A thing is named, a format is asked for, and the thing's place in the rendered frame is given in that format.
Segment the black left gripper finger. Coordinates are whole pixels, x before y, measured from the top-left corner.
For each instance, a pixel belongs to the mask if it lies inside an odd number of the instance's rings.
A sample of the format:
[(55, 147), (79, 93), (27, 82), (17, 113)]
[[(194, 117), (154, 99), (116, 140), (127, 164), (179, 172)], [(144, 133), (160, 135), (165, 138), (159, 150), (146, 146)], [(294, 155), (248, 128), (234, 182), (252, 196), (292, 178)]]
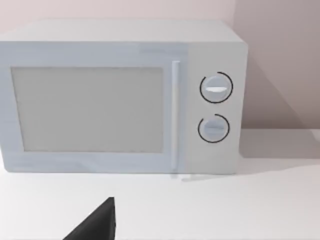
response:
[(62, 240), (115, 240), (115, 198), (108, 197)]

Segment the pale microwave door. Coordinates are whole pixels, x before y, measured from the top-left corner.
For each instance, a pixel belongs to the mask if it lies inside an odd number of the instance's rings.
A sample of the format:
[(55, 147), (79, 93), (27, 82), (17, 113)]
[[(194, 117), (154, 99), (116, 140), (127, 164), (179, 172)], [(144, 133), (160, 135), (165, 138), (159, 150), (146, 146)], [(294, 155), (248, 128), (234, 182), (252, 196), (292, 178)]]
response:
[[(172, 171), (172, 61), (179, 66)], [(188, 47), (0, 41), (0, 150), (12, 173), (178, 173)]]

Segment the pale microwave knob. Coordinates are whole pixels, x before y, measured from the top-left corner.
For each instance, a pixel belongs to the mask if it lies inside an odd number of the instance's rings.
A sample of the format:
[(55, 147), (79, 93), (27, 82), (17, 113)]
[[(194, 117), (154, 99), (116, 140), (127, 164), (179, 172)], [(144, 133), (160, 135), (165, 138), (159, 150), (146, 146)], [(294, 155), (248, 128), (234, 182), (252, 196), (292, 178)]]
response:
[(202, 84), (203, 95), (211, 102), (223, 100), (229, 92), (229, 82), (224, 76), (208, 77)]
[(219, 117), (206, 119), (202, 124), (201, 132), (208, 141), (216, 142), (224, 137), (226, 133), (226, 124), (224, 120)]

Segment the pale microwave oven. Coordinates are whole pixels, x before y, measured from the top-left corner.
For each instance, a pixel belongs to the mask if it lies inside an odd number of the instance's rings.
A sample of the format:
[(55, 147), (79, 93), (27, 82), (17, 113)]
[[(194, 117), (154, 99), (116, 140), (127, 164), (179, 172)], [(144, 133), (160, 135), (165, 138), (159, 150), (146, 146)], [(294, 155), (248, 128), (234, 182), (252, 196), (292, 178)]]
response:
[[(183, 142), (179, 172), (171, 174), (233, 174), (240, 158), (240, 135), (248, 45), (219, 20), (185, 19), (45, 19), (0, 34), (0, 42), (147, 42), (187, 45), (183, 91)], [(224, 76), (228, 95), (210, 101), (203, 94), (208, 77)], [(224, 120), (219, 141), (202, 134), (204, 120)]]

